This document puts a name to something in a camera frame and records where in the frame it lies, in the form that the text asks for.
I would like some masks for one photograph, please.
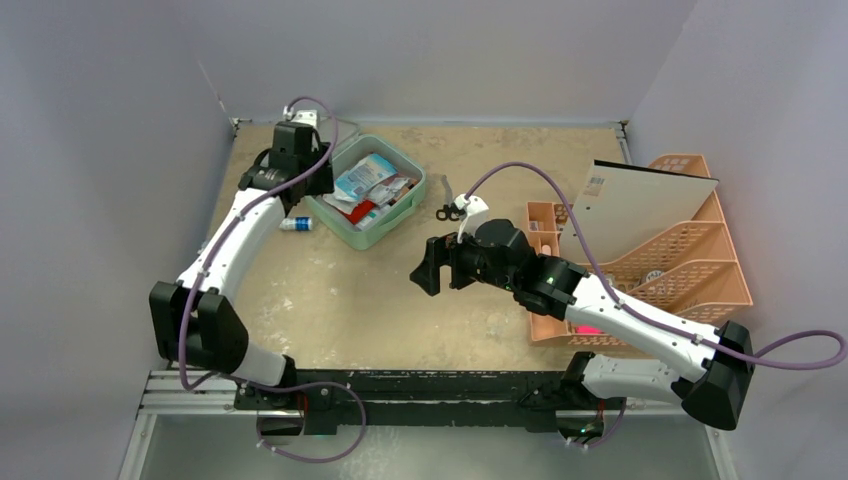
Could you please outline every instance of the black scissors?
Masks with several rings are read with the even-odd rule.
[[[453,204],[453,191],[448,183],[447,175],[442,175],[442,185],[445,186],[445,205],[436,210],[436,220],[442,222],[447,220],[450,220],[451,222],[458,222],[462,218],[462,214],[464,212]]]

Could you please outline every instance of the green plastic bin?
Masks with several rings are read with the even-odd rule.
[[[306,204],[312,210],[312,214],[357,250],[365,250],[374,245],[400,222],[415,213],[415,207],[424,200],[424,195],[427,193],[425,188],[427,173],[421,165],[377,135],[354,135],[341,151],[337,150],[333,154],[333,177],[337,178],[356,162],[372,153],[379,154],[391,162],[398,173],[418,180],[418,184],[392,206],[383,218],[364,230],[357,230],[338,210],[328,205],[322,198],[306,197]]]

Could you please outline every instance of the small container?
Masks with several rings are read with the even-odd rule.
[[[295,230],[298,232],[308,232],[312,230],[311,217],[294,217],[284,218],[280,223],[280,230]]]
[[[306,205],[312,213],[330,230],[356,250],[365,250],[386,236],[404,219],[415,213],[415,207],[424,200],[427,193],[427,173],[417,162],[376,135],[358,135],[341,142],[333,154],[333,178],[338,178],[356,162],[372,153],[388,160],[401,175],[415,179],[418,183],[392,205],[378,220],[363,229],[352,225],[338,210],[331,207],[320,197],[306,197]]]

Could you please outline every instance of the red object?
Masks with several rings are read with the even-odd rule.
[[[345,217],[345,218],[346,218],[346,219],[347,219],[347,220],[348,220],[351,224],[356,225],[357,223],[359,223],[359,221],[360,221],[360,220],[362,220],[362,217],[364,217],[365,215],[367,215],[367,214],[368,214],[368,212],[370,212],[371,210],[373,210],[373,209],[374,209],[374,207],[376,207],[376,206],[377,206],[377,204],[376,204],[376,203],[374,203],[374,202],[372,202],[371,200],[365,200],[364,202],[362,202],[362,203],[360,203],[359,205],[357,205],[357,206],[356,206],[356,208],[354,208],[354,209],[353,209],[353,211],[352,211],[352,212],[350,212],[350,215],[348,215],[348,214],[346,214],[346,213],[342,212],[341,210],[339,210],[339,213],[341,213],[342,215],[344,215],[344,217]]]
[[[586,327],[586,326],[580,326],[580,327],[577,327],[577,328],[576,328],[576,331],[577,331],[577,333],[579,333],[579,334],[590,334],[590,335],[597,335],[597,334],[604,333],[604,332],[602,332],[602,331],[598,330],[597,328],[594,328],[594,327]]]

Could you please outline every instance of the worn table surface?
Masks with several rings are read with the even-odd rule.
[[[416,213],[366,251],[350,248],[324,225],[275,232],[236,299],[251,338],[307,368],[554,370],[573,349],[528,345],[528,314],[503,291],[472,285],[429,297],[409,281],[427,238],[455,231],[439,222],[439,175],[457,194],[510,160],[538,165],[573,198],[593,159],[622,161],[615,132],[583,128],[372,127],[427,171],[427,197]],[[271,141],[270,126],[243,126],[215,209],[213,230],[230,207],[241,173]],[[527,201],[555,201],[538,176],[499,172],[477,193],[490,218],[524,225]],[[309,215],[304,204],[294,214]]]

